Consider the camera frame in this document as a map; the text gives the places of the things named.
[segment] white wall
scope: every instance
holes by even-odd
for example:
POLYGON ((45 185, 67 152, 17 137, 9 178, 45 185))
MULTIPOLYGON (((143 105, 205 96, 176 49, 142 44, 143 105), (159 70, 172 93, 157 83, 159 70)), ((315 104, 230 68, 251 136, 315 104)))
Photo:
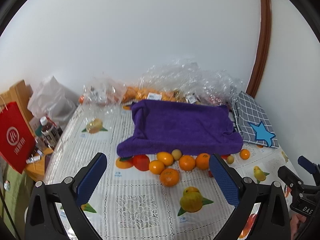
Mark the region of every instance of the white wall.
POLYGON ((289 0, 271 4, 271 44, 256 100, 301 179, 314 184, 298 157, 320 163, 320 43, 289 0))
POLYGON ((260 0, 28 0, 0 37, 0 91, 53 74, 80 94, 92 76, 133 82, 185 57, 247 84, 259 30, 260 0))

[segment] blue gripper pad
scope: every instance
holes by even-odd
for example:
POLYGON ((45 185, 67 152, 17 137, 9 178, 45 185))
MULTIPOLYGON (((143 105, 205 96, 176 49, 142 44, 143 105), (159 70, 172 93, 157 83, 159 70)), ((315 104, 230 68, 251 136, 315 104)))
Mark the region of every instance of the blue gripper pad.
POLYGON ((300 156, 298 158, 298 163, 302 168, 304 168, 310 174, 316 173, 315 165, 311 161, 309 161, 307 158, 305 158, 304 156, 300 156))
POLYGON ((210 156, 209 168, 228 203, 236 208, 240 202, 239 189, 214 155, 210 156))
POLYGON ((92 196, 92 193, 94 192, 94 189, 96 188, 99 180, 106 170, 106 167, 107 157, 104 154, 101 154, 77 187, 76 203, 79 207, 83 204, 88 203, 89 199, 92 196))

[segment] purple cloth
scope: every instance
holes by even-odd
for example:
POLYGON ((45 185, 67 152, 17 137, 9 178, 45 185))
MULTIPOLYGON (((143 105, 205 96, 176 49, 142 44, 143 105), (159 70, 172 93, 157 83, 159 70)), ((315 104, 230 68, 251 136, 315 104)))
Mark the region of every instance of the purple cloth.
POLYGON ((133 103, 131 110, 135 128, 133 136, 118 145, 120 157, 174 149, 184 155, 241 151, 243 139, 234 131, 226 106, 142 100, 133 103))

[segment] red paper bag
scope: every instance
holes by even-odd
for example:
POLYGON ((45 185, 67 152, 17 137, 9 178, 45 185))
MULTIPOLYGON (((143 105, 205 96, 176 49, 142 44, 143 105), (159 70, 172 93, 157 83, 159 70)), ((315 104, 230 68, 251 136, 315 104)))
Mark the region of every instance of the red paper bag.
POLYGON ((0 154, 17 172, 22 173, 26 159, 35 147, 33 138, 16 102, 0 112, 0 154))

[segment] brown wooden trim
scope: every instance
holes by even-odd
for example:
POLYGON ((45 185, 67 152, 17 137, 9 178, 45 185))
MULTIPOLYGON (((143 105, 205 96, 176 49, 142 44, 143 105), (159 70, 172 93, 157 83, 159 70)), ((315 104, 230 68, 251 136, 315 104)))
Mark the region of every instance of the brown wooden trim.
POLYGON ((267 62, 271 37, 271 0, 261 0, 260 36, 254 63, 246 93, 256 96, 267 62))

